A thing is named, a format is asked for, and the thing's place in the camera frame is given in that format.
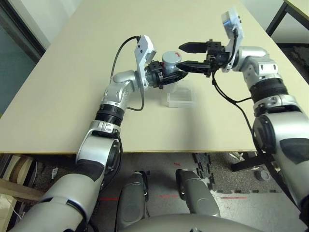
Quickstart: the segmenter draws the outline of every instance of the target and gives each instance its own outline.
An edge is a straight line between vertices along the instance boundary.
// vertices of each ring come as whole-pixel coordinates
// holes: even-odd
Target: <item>black metal frame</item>
[[[24,37],[29,41],[32,47],[36,50],[36,52],[43,56],[45,53],[45,48],[40,44],[37,38],[33,35],[30,29],[26,26],[24,21],[17,14],[15,9],[11,6],[8,0],[0,1],[1,9],[7,14],[7,16],[13,21],[14,25],[18,28],[18,30],[24,35]],[[19,38],[14,30],[10,28],[10,26],[6,23],[6,20],[0,16],[1,24],[4,24],[4,29],[6,32],[12,37],[12,39],[27,53],[27,55],[37,63],[39,58],[31,52],[28,46]]]
[[[273,156],[270,157],[270,161],[275,161]],[[234,163],[231,165],[232,172],[238,172],[246,169],[250,169],[253,167],[257,167],[265,164],[265,158],[262,156],[255,156],[246,159],[245,161],[241,161],[238,163]]]
[[[300,24],[302,24],[307,30],[309,30],[309,19],[304,15],[300,14],[295,8],[283,2],[282,6],[276,13],[275,17],[271,21],[270,25],[266,29],[266,33],[271,36],[279,23],[283,20],[284,16],[288,13],[294,19],[296,19]]]

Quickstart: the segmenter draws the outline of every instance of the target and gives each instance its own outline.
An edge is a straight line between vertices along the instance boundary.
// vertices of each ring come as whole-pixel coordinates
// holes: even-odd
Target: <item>clear plastic container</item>
[[[192,86],[187,81],[179,83],[174,92],[168,93],[168,107],[193,108],[195,105],[196,102]]]

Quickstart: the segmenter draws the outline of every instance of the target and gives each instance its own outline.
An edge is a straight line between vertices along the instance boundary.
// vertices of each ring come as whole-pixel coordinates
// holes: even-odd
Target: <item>gray carpet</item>
[[[222,193],[282,192],[274,179],[259,181],[253,170],[231,172],[230,166],[238,161],[227,153],[210,153],[210,172],[213,173],[212,189]]]

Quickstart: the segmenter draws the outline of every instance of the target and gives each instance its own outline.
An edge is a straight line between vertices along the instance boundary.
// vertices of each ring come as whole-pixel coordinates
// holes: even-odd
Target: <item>floor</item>
[[[147,208],[151,217],[189,213],[186,203],[178,196],[175,171],[179,168],[194,170],[196,167],[192,155],[187,153],[125,154],[121,171],[99,196],[93,220],[101,232],[113,232],[119,193],[135,170],[150,172]],[[284,193],[212,193],[223,218],[266,232],[302,232],[306,229],[298,219],[298,210]]]

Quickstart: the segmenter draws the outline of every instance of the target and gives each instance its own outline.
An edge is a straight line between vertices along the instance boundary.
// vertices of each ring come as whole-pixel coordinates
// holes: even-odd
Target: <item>silver robot arm segment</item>
[[[273,154],[301,208],[309,196],[309,119],[288,94],[276,62],[264,49],[241,47],[233,69],[243,73],[251,92],[258,145]]]

